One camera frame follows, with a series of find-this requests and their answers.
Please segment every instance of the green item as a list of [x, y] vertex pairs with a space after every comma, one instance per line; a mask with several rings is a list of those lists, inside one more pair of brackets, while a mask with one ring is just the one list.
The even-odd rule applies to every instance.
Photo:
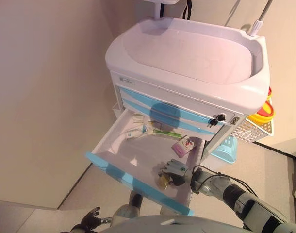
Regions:
[[181, 138], [181, 134], [180, 133], [167, 132], [167, 131], [161, 131], [161, 130], [156, 130], [156, 129], [154, 129], [152, 133], [154, 133], [154, 134], [161, 134], [161, 135], [167, 135], [167, 136], [176, 137], [176, 138]]

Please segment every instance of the white basket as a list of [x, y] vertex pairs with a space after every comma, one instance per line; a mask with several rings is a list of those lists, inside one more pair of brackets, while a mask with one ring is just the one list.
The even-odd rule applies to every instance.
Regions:
[[246, 142], [254, 142], [266, 136], [274, 135], [273, 120], [261, 126], [256, 125], [247, 118], [231, 133]]

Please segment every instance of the open drawer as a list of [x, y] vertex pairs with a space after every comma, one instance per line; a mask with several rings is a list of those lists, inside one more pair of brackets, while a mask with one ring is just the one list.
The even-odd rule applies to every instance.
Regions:
[[157, 186], [158, 173], [160, 168], [173, 158], [190, 168], [199, 164], [205, 141], [197, 139], [197, 147], [179, 158], [171, 148], [178, 139], [157, 135], [126, 139], [124, 132], [136, 125], [132, 120], [133, 114], [129, 109], [124, 110], [92, 153], [87, 153], [86, 157], [108, 175], [144, 197], [180, 214], [191, 215], [192, 211], [188, 208], [192, 194], [189, 184], [185, 183], [179, 187], [170, 185], [166, 190], [161, 190]]

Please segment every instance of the cable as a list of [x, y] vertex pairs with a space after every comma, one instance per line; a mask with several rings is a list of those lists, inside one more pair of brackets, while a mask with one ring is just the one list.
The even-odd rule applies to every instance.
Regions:
[[212, 172], [212, 173], [215, 174], [215, 175], [212, 175], [212, 176], [206, 178], [206, 179], [200, 184], [200, 187], [197, 189], [197, 191], [199, 191], [200, 188], [203, 186], [203, 184], [204, 184], [208, 179], [210, 179], [211, 177], [213, 177], [213, 176], [222, 176], [222, 177], [227, 177], [227, 178], [230, 178], [230, 179], [233, 179], [233, 180], [237, 181], [237, 182], [240, 183], [242, 186], [244, 186], [244, 187], [245, 187], [250, 193], [252, 193], [252, 194], [254, 194], [256, 197], [258, 197], [257, 194], [254, 192], [254, 190], [253, 190], [253, 189], [252, 189], [252, 188], [251, 188], [246, 182], [244, 182], [244, 181], [242, 181], [242, 180], [240, 180], [240, 179], [238, 179], [238, 178], [235, 178], [235, 177], [232, 177], [232, 176], [229, 176], [229, 175], [226, 175], [226, 174], [222, 174], [221, 172], [215, 172], [215, 171], [213, 171], [213, 170], [208, 169], [208, 168], [205, 167], [205, 166], [202, 166], [202, 165], [196, 165], [196, 166], [194, 166], [193, 169], [192, 169], [192, 175], [194, 174], [195, 169], [196, 169], [197, 167], [202, 167], [202, 168], [204, 168], [204, 169], [206, 169], [206, 170], [208, 170], [208, 171], [210, 171], [210, 172]]

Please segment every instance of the tiled floor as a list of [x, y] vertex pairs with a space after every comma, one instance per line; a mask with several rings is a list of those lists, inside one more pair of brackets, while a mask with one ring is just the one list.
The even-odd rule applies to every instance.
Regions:
[[[292, 185], [289, 181], [293, 173], [291, 159], [255, 144], [240, 141], [237, 162], [222, 167], [220, 171], [247, 182], [261, 199], [294, 221]], [[129, 193], [126, 187], [92, 166], [64, 202], [61, 210], [35, 210], [18, 233], [57, 233], [70, 230], [95, 206], [101, 207], [101, 217], [111, 216], [119, 206], [128, 202]], [[196, 216], [242, 226], [232, 210], [216, 198], [194, 194], [190, 207]], [[156, 215], [159, 211], [159, 205], [144, 199], [142, 216]]]

